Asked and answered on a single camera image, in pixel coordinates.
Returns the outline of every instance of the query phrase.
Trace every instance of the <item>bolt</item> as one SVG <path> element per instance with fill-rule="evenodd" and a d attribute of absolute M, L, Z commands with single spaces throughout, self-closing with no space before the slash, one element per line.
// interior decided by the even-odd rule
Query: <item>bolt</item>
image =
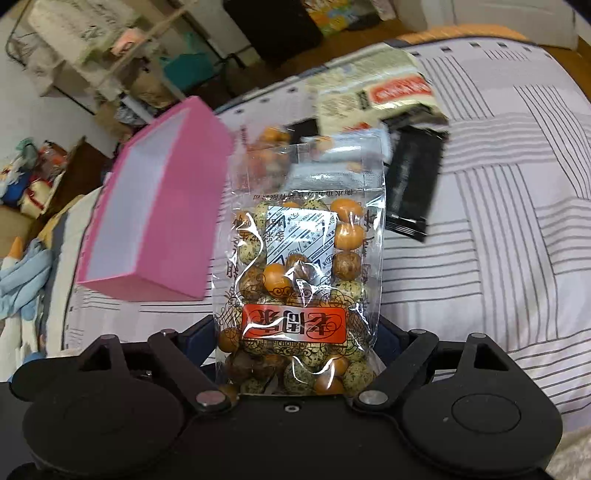
<path fill-rule="evenodd" d="M 359 401 L 366 405 L 382 405 L 388 401 L 388 396 L 380 390 L 366 390 L 359 394 Z"/>
<path fill-rule="evenodd" d="M 206 390 L 198 394 L 195 399 L 202 407 L 207 408 L 219 405 L 226 400 L 226 396 L 219 390 Z"/>

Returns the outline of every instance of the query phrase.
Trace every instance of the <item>plastic wrapper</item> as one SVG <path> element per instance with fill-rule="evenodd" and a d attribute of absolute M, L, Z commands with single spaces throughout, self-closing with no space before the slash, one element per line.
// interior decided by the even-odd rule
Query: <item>plastic wrapper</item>
<path fill-rule="evenodd" d="M 386 228 L 424 242 L 447 132 L 400 129 L 386 174 Z"/>
<path fill-rule="evenodd" d="M 226 258 L 212 280 L 217 381 L 234 385 L 225 388 L 355 395 L 373 380 L 385 212 L 379 142 L 359 138 L 354 157 L 311 144 L 238 156 L 220 229 Z M 252 162 L 255 154 L 265 160 Z"/>
<path fill-rule="evenodd" d="M 386 44 L 345 57 L 310 77 L 322 135 L 375 128 L 382 120 L 422 107 L 441 116 L 433 90 L 414 57 Z"/>

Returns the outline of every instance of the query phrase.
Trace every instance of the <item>black packet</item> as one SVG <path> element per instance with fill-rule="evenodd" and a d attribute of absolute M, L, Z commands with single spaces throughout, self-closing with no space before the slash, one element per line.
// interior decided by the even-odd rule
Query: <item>black packet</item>
<path fill-rule="evenodd" d="M 386 228 L 424 242 L 447 132 L 403 127 L 386 174 Z"/>

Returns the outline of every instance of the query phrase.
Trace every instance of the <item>blue fabric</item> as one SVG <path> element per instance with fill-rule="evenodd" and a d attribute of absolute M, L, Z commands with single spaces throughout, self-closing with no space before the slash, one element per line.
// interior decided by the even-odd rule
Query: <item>blue fabric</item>
<path fill-rule="evenodd" d="M 25 307 L 36 309 L 37 296 L 51 270 L 51 252 L 38 239 L 31 241 L 24 258 L 11 268 L 0 270 L 0 320 L 18 313 Z"/>

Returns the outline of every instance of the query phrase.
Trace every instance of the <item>bed sheet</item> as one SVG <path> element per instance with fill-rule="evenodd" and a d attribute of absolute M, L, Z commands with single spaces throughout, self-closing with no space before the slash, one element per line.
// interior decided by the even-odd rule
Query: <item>bed sheet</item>
<path fill-rule="evenodd" d="M 591 106 L 529 43 L 475 37 L 406 49 L 450 139 L 426 242 L 385 235 L 382 314 L 445 340 L 487 333 L 554 401 L 566 430 L 591 425 Z M 239 102 L 220 118 L 249 139 L 313 115 L 299 77 Z M 128 304 L 75 288 L 64 347 L 106 332 L 141 340 L 211 311 L 211 291 L 201 302 Z"/>

